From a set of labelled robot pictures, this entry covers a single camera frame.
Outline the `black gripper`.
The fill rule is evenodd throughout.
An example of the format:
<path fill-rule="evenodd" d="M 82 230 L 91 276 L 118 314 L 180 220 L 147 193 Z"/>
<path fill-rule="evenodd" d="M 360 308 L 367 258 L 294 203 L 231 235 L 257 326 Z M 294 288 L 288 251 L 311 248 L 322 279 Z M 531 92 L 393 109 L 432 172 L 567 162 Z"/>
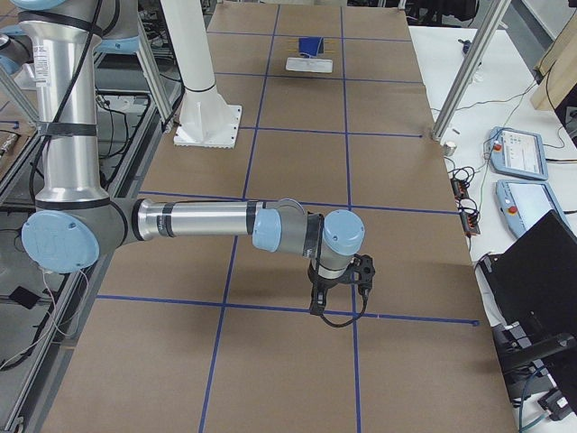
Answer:
<path fill-rule="evenodd" d="M 307 276 L 312 283 L 309 313 L 311 315 L 323 315 L 328 291 L 340 283 L 339 279 L 327 279 L 319 275 L 312 265 L 308 266 Z"/>

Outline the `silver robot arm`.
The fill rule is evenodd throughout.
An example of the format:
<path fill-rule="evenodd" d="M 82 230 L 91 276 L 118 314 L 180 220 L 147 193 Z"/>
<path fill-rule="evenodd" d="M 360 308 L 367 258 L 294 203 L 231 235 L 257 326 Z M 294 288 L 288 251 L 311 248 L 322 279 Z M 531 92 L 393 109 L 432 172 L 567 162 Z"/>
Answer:
<path fill-rule="evenodd" d="M 33 63 L 31 38 L 19 24 L 2 28 L 1 67 L 8 75 L 13 75 L 27 63 Z"/>
<path fill-rule="evenodd" d="M 328 291 L 353 284 L 367 298 L 374 267 L 360 249 L 361 219 L 348 210 L 307 212 L 296 200 L 154 202 L 112 198 L 100 183 L 93 54 L 97 46 L 139 47 L 134 1 L 21 1 L 31 39 L 42 138 L 35 164 L 44 185 L 23 225 L 25 251 L 41 267 L 77 272 L 116 248 L 154 237 L 248 235 L 271 253 L 306 257 L 309 311 L 325 312 Z"/>

